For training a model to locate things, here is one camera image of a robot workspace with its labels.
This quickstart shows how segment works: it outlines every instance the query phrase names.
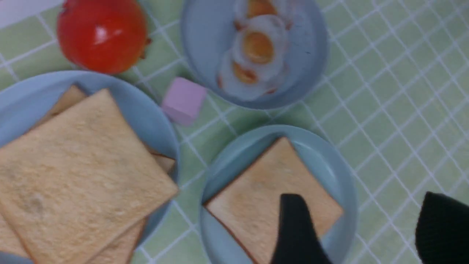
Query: stack of bread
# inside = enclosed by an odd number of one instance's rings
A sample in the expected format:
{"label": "stack of bread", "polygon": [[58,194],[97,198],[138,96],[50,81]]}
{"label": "stack of bread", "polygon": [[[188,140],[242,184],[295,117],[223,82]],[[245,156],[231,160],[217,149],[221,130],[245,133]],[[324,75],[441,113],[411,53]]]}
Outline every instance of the stack of bread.
{"label": "stack of bread", "polygon": [[0,251],[37,264],[126,264],[146,218],[178,192],[109,90],[76,86],[0,148]]}
{"label": "stack of bread", "polygon": [[279,233],[280,195],[299,194],[318,236],[343,214],[286,137],[274,142],[247,170],[214,195],[205,208],[256,264],[271,262]]}

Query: fried egg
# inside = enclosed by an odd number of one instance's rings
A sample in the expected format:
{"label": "fried egg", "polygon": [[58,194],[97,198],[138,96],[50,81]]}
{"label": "fried egg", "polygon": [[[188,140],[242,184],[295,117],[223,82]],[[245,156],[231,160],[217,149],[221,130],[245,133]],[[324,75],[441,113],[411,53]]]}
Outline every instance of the fried egg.
{"label": "fried egg", "polygon": [[275,92],[285,80],[286,65],[274,78],[262,81],[256,72],[242,68],[233,60],[232,50],[225,52],[220,62],[217,82],[220,89],[242,101],[253,101],[266,93]]}
{"label": "fried egg", "polygon": [[252,18],[234,40],[233,60],[243,69],[255,72],[259,81],[268,81],[283,68],[288,32],[277,16]]}
{"label": "fried egg", "polygon": [[274,15],[282,19],[286,28],[293,24],[295,0],[236,0],[234,3],[234,25],[241,30],[249,20],[262,15]]}

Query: black object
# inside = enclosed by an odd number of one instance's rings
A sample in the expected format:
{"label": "black object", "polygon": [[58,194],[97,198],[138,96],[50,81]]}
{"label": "black object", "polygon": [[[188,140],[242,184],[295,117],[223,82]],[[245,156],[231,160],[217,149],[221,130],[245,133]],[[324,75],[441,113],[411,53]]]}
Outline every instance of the black object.
{"label": "black object", "polygon": [[423,264],[469,264],[469,206],[427,192],[415,245]]}
{"label": "black object", "polygon": [[279,237],[271,264],[332,264],[314,231],[308,206],[298,194],[280,196]]}

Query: egg yolk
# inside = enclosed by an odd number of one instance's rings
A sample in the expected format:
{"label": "egg yolk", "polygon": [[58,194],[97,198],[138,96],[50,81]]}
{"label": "egg yolk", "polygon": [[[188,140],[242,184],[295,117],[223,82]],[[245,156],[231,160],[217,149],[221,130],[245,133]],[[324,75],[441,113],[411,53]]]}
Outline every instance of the egg yolk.
{"label": "egg yolk", "polygon": [[248,0],[248,18],[261,15],[277,15],[277,10],[270,0]]}
{"label": "egg yolk", "polygon": [[257,75],[251,70],[245,70],[239,64],[233,62],[233,73],[242,82],[246,84],[257,83]]}
{"label": "egg yolk", "polygon": [[273,59],[273,43],[268,36],[260,32],[250,32],[244,37],[243,50],[254,63],[266,64]]}

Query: tiled surface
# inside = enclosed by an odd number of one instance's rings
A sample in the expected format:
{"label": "tiled surface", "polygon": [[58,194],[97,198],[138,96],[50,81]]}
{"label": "tiled surface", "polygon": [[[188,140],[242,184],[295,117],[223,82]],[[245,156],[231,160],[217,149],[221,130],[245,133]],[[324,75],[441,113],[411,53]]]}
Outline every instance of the tiled surface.
{"label": "tiled surface", "polygon": [[[182,55],[183,0],[142,0],[153,43],[118,77],[161,102],[175,76],[194,79]],[[469,3],[461,0],[317,0],[331,54],[318,89],[271,111],[232,106],[209,93],[181,141],[181,193],[132,263],[207,263],[197,230],[204,171],[236,136],[292,124],[333,144],[356,180],[360,222],[348,263],[419,263],[414,228],[426,191],[469,202]],[[0,90],[76,68],[60,54],[47,10],[0,30]]]}

